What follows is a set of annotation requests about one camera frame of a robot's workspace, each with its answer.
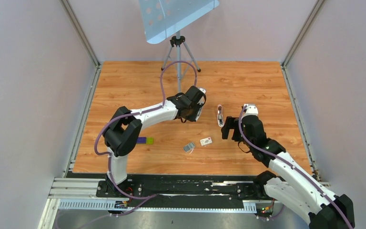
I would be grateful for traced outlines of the white staple box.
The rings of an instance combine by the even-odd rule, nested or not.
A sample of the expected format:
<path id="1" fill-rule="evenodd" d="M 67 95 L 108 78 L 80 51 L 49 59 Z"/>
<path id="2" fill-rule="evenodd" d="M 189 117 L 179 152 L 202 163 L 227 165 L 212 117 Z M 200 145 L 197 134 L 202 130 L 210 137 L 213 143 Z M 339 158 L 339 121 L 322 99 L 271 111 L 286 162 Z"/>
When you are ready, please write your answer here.
<path id="1" fill-rule="evenodd" d="M 206 145 L 209 145 L 212 143 L 213 143 L 213 141 L 212 141 L 211 137 L 203 138 L 200 140 L 201 146 L 206 146 Z"/>

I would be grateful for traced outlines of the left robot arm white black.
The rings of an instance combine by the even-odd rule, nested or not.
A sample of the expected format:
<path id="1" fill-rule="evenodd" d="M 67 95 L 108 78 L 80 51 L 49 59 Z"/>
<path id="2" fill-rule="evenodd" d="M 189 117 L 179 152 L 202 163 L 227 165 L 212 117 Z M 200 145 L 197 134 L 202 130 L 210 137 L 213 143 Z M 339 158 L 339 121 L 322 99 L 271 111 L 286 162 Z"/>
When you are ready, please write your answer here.
<path id="1" fill-rule="evenodd" d="M 206 90 L 191 86 L 187 92 L 167 97 L 161 103 L 142 109 L 128 109 L 122 106 L 103 127 L 98 137 L 103 137 L 109 156 L 107 176 L 108 190 L 115 197 L 122 197 L 127 191 L 128 154 L 137 145 L 140 132 L 150 126 L 172 120 L 196 122 L 206 102 Z"/>

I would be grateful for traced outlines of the pink staple remover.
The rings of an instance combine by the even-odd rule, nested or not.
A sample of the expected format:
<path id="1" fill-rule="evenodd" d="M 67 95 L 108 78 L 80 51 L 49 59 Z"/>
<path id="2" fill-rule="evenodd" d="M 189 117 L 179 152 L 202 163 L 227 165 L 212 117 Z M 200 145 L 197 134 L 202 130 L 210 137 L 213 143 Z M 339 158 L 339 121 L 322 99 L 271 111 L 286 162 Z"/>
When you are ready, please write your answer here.
<path id="1" fill-rule="evenodd" d="M 217 122 L 220 127 L 224 126 L 223 107 L 221 104 L 217 106 Z"/>

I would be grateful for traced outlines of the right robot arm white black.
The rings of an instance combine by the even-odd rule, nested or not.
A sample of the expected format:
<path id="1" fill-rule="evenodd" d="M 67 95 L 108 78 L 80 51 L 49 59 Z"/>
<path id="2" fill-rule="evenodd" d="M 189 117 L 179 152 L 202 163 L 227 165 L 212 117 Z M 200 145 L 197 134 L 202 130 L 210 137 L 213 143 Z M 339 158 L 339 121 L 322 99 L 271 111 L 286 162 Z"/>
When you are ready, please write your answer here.
<path id="1" fill-rule="evenodd" d="M 254 180 L 257 198 L 277 199 L 311 229 L 355 228 L 352 200 L 346 194 L 339 196 L 327 189 L 303 170 L 281 144 L 266 136 L 256 115 L 228 116 L 223 121 L 219 114 L 217 120 L 223 139 L 233 129 L 232 139 L 243 142 L 254 158 L 269 168 Z"/>

